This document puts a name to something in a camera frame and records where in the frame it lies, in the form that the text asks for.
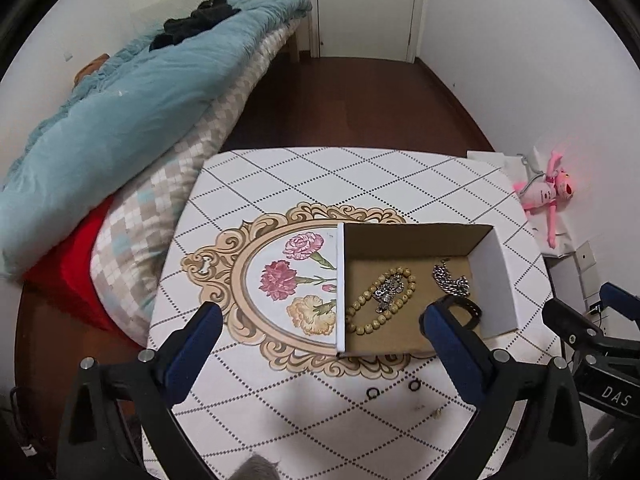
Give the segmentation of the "brown pillow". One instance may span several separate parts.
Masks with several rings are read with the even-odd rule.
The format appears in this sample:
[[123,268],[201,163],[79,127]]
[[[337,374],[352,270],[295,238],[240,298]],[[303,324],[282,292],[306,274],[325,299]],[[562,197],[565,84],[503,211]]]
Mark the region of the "brown pillow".
[[103,53],[97,58],[94,58],[91,62],[85,65],[74,77],[74,86],[78,84],[87,76],[96,72],[106,61],[110,59],[107,53]]

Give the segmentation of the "light blue quilt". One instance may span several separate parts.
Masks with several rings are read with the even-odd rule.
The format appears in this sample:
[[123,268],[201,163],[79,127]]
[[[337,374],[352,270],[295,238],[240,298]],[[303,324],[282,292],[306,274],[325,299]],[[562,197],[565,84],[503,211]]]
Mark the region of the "light blue quilt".
[[142,41],[87,77],[30,135],[1,189],[1,275],[17,280],[96,205],[174,146],[310,0],[245,0],[178,46]]

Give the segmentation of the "black clothing on bed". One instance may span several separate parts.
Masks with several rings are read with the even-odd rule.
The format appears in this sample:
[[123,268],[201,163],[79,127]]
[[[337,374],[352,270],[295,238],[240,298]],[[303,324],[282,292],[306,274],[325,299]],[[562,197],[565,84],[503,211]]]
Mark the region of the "black clothing on bed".
[[184,40],[208,32],[221,22],[241,12],[228,0],[204,0],[184,18],[170,18],[163,24],[163,31],[150,43],[149,50],[178,46]]

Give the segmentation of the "white box under toy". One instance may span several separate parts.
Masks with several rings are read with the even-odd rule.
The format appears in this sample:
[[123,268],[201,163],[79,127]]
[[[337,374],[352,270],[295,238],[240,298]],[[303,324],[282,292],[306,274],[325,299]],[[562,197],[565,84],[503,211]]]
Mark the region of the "white box under toy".
[[541,253],[563,258],[575,251],[563,212],[575,196],[576,184],[563,167],[563,155],[542,156],[536,148],[528,155],[468,151],[468,159],[499,168],[511,182]]

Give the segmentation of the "white wall socket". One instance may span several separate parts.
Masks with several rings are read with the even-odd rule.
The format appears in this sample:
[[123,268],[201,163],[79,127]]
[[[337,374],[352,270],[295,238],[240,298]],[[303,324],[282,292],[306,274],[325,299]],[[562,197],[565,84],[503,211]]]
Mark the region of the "white wall socket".
[[575,259],[578,273],[585,280],[596,280],[598,278],[597,261],[588,240],[583,242],[575,250]]

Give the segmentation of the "white door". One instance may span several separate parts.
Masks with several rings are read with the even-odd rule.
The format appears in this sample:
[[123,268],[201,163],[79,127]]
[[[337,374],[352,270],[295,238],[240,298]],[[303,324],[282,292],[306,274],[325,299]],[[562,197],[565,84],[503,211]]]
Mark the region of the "white door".
[[312,44],[320,58],[411,62],[423,0],[316,0]]

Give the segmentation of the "white cardboard box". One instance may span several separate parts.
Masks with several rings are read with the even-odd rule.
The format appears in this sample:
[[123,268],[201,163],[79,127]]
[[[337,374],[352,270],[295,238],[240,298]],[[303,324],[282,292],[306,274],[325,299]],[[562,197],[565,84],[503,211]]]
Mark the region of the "white cardboard box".
[[[392,356],[433,352],[420,334],[419,316],[445,295],[433,278],[442,264],[455,280],[470,282],[470,299],[483,311],[474,330],[485,340],[514,333],[523,325],[515,298],[515,274],[494,226],[487,224],[341,223],[336,231],[337,305],[335,353],[346,356]],[[347,331],[347,309],[382,274],[410,270],[416,292],[392,319],[369,335]]]

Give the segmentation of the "silver pendant charm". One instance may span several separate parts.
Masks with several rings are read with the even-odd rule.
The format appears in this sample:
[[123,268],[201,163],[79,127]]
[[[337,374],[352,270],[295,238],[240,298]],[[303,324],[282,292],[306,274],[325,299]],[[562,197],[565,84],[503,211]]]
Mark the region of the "silver pendant charm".
[[376,312],[384,313],[387,311],[398,295],[405,290],[405,278],[402,274],[392,274],[378,286],[372,296],[378,303]]

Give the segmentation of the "pink plush toy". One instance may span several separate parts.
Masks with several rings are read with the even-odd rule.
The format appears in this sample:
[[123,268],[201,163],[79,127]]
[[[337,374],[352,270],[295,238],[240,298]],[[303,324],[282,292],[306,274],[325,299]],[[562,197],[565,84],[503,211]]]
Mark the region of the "pink plush toy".
[[562,153],[552,151],[546,170],[537,171],[527,181],[516,182],[513,185],[527,218],[541,212],[546,215],[547,244],[551,249],[556,248],[558,210],[575,194],[572,177],[561,167],[562,160]]

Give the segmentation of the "red blanket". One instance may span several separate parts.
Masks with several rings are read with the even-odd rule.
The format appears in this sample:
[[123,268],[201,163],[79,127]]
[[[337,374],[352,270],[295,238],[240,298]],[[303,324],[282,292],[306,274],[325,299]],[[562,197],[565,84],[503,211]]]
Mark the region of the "red blanket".
[[106,313],[90,274],[93,246],[114,197],[107,196],[65,240],[40,258],[24,274],[24,283],[75,320],[117,334],[120,329]]

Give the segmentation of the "patterned white tablecloth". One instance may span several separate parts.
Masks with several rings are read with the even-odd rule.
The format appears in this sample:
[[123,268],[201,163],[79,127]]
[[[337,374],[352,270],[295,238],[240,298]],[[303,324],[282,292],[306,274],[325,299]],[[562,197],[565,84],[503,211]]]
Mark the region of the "patterned white tablecloth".
[[473,415],[418,319],[467,278],[477,333],[514,359],[560,352],[542,255],[508,177],[467,158],[374,148],[211,157],[169,247],[158,348],[205,301],[224,327],[176,419],[221,479],[425,479]]

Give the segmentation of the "black wristband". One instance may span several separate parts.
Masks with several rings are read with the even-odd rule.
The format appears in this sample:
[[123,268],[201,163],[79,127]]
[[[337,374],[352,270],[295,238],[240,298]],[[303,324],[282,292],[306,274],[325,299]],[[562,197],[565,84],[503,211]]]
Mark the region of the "black wristband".
[[468,297],[447,294],[437,299],[434,302],[434,306],[443,307],[445,309],[459,307],[465,310],[465,312],[470,316],[468,322],[463,325],[466,330],[475,330],[477,326],[480,325],[480,320],[483,316],[482,309]]

